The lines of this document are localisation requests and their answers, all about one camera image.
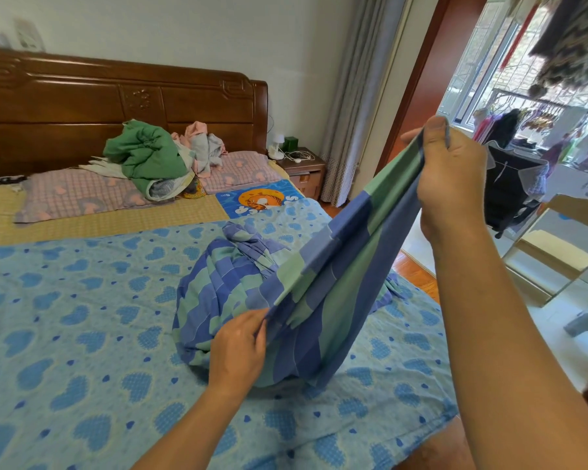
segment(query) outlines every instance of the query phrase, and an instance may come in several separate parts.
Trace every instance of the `green box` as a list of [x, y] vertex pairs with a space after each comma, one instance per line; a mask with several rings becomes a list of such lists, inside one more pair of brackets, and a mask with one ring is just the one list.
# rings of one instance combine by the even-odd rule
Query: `green box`
[[292, 151], [296, 151], [298, 149], [298, 138], [295, 136], [286, 136], [285, 141], [283, 142], [282, 150], [285, 153], [291, 153]]

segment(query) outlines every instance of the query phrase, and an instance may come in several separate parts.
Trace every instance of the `folded green quilt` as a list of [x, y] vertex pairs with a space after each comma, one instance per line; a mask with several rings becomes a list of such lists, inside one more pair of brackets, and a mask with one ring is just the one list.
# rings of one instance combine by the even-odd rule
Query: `folded green quilt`
[[153, 180], [171, 180], [188, 172], [172, 136], [139, 120], [129, 120], [119, 136], [107, 140], [103, 155], [121, 164], [122, 173], [144, 196]]

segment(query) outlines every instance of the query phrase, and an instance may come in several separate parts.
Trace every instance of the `carved wooden headboard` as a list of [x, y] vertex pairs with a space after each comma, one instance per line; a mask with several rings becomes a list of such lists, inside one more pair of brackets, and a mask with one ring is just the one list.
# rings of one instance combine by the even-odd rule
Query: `carved wooden headboard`
[[238, 72], [0, 51], [0, 176], [86, 163], [136, 118], [199, 120], [229, 151], [266, 153], [268, 86]]

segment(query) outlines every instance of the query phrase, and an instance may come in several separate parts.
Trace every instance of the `pink pillow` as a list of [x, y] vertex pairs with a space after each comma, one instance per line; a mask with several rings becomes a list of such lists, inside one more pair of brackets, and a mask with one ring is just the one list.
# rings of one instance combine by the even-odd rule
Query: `pink pillow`
[[131, 180], [78, 168], [32, 175], [22, 182], [22, 187], [26, 202], [13, 222], [39, 222], [157, 204], [143, 197]]
[[222, 166], [212, 168], [209, 178], [201, 178], [207, 194], [262, 186], [283, 178], [268, 165], [268, 157], [256, 151], [234, 151], [222, 157]]

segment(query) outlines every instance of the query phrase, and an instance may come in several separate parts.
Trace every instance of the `blue and green striped cloth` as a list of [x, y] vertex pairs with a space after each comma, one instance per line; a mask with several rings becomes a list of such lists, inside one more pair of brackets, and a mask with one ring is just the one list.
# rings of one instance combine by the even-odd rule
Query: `blue and green striped cloth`
[[298, 252], [227, 223], [177, 289], [181, 359], [209, 366], [211, 340], [231, 318], [269, 308], [256, 386], [296, 376], [325, 387], [369, 313], [400, 291], [386, 280], [420, 204], [422, 134]]

